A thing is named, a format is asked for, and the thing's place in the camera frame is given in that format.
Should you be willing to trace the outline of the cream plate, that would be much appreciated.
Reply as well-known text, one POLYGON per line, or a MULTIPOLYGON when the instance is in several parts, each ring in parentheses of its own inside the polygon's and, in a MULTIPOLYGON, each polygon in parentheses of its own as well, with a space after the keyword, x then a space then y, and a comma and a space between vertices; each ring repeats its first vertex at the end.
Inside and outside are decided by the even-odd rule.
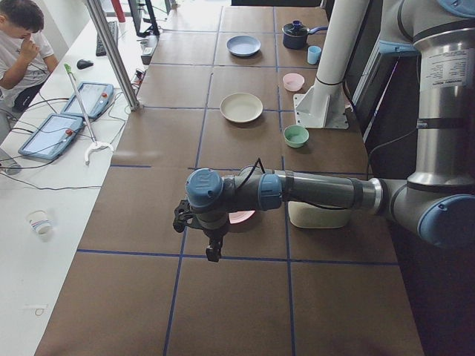
POLYGON ((263 103, 251 93, 233 93, 222 100, 220 112, 230 122, 247 123, 263 113, 263 103))

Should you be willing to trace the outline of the black computer mouse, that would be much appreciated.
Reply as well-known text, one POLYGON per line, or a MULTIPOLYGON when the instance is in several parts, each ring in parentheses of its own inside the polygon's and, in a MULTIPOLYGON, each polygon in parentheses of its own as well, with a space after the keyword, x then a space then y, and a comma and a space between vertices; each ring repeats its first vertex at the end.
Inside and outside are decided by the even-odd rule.
POLYGON ((77 61, 76 63, 76 67, 79 69, 79 70, 84 70, 88 67, 92 67, 94 65, 94 63, 90 60, 86 60, 86 59, 80 59, 77 61))

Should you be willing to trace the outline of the cream toaster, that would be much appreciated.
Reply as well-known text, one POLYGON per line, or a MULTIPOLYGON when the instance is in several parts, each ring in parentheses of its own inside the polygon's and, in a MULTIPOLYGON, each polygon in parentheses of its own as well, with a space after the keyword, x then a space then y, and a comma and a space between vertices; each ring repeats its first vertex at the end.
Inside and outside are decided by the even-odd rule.
POLYGON ((304 202, 288 203, 290 222, 298 228, 341 228, 349 221, 351 210, 330 210, 329 206, 318 208, 304 202))

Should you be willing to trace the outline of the paper cup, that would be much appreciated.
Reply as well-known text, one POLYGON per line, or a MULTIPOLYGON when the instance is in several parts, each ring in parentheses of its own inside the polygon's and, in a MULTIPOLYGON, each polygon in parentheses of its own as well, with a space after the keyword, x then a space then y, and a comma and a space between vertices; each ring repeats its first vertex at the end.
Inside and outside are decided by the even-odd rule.
POLYGON ((26 220, 41 240, 47 242, 51 239, 53 226, 45 211, 33 211, 26 216, 26 220))

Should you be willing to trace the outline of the pink bowl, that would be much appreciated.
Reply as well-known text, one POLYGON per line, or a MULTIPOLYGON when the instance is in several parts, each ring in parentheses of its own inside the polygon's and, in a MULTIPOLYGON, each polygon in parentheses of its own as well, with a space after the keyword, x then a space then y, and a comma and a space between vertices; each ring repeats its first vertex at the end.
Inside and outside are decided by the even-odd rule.
POLYGON ((297 92, 304 86, 305 78, 298 73, 288 73, 282 78, 284 88, 290 92, 297 92))

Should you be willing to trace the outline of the green bowl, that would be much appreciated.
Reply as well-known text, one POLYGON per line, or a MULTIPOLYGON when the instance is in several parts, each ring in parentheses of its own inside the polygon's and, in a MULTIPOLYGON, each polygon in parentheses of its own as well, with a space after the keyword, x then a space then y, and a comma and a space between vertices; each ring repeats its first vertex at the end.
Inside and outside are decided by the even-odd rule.
POLYGON ((286 127, 283 135, 286 145, 291 148, 301 148, 309 139, 308 130, 300 125, 290 125, 286 127))

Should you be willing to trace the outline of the dark blue saucepan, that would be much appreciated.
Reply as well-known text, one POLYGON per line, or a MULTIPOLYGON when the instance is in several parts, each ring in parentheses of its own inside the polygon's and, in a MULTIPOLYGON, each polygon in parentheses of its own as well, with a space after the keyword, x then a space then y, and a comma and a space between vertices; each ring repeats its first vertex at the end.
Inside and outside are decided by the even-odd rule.
POLYGON ((288 49, 300 50, 307 45, 308 36, 326 30, 328 27, 308 28, 300 20, 294 20, 282 27, 283 45, 288 49))

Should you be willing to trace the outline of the reacher grabber tool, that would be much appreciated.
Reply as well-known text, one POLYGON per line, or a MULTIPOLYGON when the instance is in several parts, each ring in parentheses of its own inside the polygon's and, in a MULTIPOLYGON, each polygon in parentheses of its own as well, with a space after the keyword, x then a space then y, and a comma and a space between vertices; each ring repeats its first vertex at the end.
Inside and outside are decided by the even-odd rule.
POLYGON ((73 72, 71 70, 71 66, 68 65, 68 64, 64 64, 64 67, 65 67, 65 70, 68 74, 68 77, 71 81, 71 85, 72 85, 72 88, 74 90, 74 93, 75 93, 75 97, 76 97, 76 100, 79 104, 79 107, 80 107, 80 110, 82 112, 82 115, 84 116, 84 121, 85 121, 85 124, 89 130, 89 133, 91 135, 91 140, 92 140, 92 143, 89 145, 89 147, 86 149, 85 151, 85 155, 84 155, 84 158, 85 158, 85 164, 86 165, 89 165, 90 163, 90 155, 93 151, 100 151, 102 149, 105 149, 105 148, 109 148, 111 150, 111 152, 114 152, 114 147, 112 146, 112 144, 110 143, 107 143, 107 142, 100 142, 100 141, 97 141, 96 140, 96 136, 94 134, 94 130, 93 128, 91 127, 91 123, 90 123, 90 119, 88 117, 88 114, 87 114, 87 111, 85 109, 85 105, 82 101, 82 97, 80 95, 80 92, 79 92, 79 89, 78 87, 76 86, 76 80, 74 78, 74 75, 73 75, 73 72))

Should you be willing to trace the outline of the seated person white shirt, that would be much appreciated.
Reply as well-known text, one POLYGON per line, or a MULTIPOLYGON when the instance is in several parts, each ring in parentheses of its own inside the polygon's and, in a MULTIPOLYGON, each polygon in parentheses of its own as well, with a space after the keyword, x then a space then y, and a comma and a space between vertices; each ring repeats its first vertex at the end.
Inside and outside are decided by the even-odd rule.
POLYGON ((1 2, 1 99, 14 111, 29 106, 59 63, 43 29, 34 1, 1 2))

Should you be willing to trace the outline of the light blue cup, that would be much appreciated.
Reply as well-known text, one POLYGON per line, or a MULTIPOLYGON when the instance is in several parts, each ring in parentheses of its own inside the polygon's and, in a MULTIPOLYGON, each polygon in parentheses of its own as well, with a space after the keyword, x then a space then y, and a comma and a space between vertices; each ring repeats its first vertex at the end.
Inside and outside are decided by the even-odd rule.
POLYGON ((312 45, 307 48, 307 63, 316 65, 321 58, 322 49, 319 46, 312 45))

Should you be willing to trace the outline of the teach pendant near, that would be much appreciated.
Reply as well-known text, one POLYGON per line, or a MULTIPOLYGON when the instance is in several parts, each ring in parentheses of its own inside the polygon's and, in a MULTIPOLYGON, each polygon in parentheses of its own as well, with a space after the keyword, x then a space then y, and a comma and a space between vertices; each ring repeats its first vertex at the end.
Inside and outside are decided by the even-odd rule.
POLYGON ((81 116, 51 114, 18 149, 26 158, 52 161, 62 155, 83 127, 81 116))

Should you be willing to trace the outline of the black monitor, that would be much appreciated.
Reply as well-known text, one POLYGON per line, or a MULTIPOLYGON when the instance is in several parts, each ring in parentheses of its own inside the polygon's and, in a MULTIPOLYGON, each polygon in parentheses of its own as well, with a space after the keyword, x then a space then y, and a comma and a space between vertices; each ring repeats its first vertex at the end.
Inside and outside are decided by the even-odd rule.
POLYGON ((150 0, 128 0, 136 35, 140 38, 158 36, 160 34, 154 8, 150 0))

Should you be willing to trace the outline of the teach pendant far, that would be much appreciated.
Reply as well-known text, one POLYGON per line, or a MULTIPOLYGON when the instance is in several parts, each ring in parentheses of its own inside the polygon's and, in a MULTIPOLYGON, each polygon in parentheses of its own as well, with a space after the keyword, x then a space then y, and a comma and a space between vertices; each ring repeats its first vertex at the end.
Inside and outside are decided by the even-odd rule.
MULTIPOLYGON (((91 121, 97 120, 109 106, 114 94, 114 86, 96 82, 80 82, 77 88, 89 119, 91 121)), ((82 116, 82 110, 75 94, 69 98, 61 113, 82 116)))

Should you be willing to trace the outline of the blue plate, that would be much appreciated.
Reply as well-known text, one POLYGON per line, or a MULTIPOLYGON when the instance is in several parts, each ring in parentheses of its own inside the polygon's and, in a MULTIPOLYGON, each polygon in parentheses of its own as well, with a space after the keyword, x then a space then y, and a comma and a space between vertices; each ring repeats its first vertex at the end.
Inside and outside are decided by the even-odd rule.
POLYGON ((233 36, 226 43, 227 50, 237 57, 250 57, 261 49, 261 42, 253 36, 233 36))

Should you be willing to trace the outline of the pink plate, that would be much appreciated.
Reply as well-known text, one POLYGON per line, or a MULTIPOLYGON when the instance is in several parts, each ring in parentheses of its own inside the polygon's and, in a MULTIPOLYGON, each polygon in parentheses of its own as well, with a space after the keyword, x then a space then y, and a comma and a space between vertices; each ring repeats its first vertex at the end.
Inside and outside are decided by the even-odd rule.
POLYGON ((229 214, 229 221, 232 225, 243 223, 250 219, 255 214, 255 211, 237 211, 229 214))

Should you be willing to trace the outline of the aluminium frame post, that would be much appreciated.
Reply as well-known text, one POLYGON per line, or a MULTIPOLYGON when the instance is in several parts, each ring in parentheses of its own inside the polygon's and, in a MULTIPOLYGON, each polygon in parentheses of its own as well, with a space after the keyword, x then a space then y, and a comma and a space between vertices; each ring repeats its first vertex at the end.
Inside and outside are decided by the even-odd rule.
POLYGON ((99 1, 85 0, 85 6, 88 9, 94 27, 101 38, 107 53, 109 62, 111 63, 115 77, 125 96, 131 111, 136 111, 140 107, 140 103, 135 94, 134 88, 129 80, 125 65, 119 54, 119 49, 112 36, 105 14, 99 1))

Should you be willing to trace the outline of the white mounting pole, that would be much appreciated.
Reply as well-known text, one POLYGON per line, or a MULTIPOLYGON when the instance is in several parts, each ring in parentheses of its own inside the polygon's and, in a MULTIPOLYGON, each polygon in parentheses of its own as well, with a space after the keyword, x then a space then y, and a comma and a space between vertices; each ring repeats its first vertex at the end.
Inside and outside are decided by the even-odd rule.
POLYGON ((314 85, 305 94, 294 95, 297 125, 348 129, 343 82, 369 4, 368 0, 334 2, 314 85))

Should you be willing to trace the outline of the teach pendant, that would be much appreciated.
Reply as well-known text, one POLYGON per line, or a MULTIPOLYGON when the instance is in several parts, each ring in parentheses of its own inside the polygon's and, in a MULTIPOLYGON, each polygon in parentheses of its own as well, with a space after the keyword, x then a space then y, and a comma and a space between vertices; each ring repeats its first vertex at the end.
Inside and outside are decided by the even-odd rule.
POLYGON ((83 127, 81 116, 51 114, 18 149, 26 158, 52 161, 62 155, 83 127))
MULTIPOLYGON (((77 88, 89 119, 91 121, 97 120, 109 106, 114 94, 114 86, 96 82, 80 82, 77 88)), ((61 113, 82 116, 82 110, 75 94, 69 98, 61 113)))

